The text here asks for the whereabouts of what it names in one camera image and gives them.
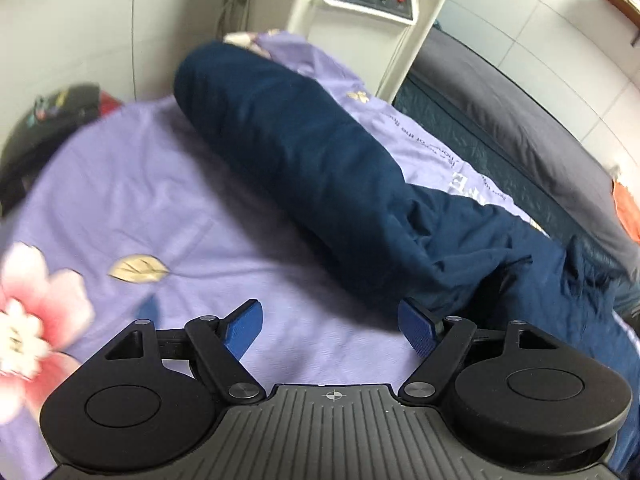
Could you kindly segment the white machine with control panel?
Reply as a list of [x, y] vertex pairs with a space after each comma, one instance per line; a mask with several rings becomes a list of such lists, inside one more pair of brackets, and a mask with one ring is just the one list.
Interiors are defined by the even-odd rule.
[[390, 102], [446, 0], [293, 0], [286, 29]]

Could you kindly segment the purple floral bed sheet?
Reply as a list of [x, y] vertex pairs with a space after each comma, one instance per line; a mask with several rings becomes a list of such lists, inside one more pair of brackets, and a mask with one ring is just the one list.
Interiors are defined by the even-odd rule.
[[401, 384], [418, 357], [396, 318], [332, 278], [309, 234], [197, 136], [173, 98], [74, 134], [2, 231], [84, 278], [94, 318], [64, 351], [85, 361], [135, 318], [180, 328], [260, 301], [244, 366], [275, 384]]

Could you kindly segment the orange cloth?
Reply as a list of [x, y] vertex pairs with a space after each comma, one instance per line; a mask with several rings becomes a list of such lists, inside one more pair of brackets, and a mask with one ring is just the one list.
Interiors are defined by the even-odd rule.
[[620, 224], [628, 236], [640, 243], [640, 210], [634, 196], [620, 181], [613, 182], [612, 197], [615, 212]]

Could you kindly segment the navy blue padded jacket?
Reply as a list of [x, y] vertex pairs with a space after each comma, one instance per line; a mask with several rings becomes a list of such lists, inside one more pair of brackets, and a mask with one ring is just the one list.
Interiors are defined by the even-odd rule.
[[408, 183], [317, 81], [230, 44], [179, 66], [176, 101], [206, 144], [309, 234], [359, 298], [413, 299], [476, 325], [434, 405], [494, 462], [574, 465], [615, 440], [639, 458], [639, 353], [608, 276], [503, 208]]

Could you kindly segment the black bag with red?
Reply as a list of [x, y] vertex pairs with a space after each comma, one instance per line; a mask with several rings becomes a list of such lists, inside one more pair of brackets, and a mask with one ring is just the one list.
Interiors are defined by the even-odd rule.
[[37, 96], [1, 150], [2, 217], [24, 200], [40, 171], [70, 136], [121, 106], [121, 100], [90, 82]]

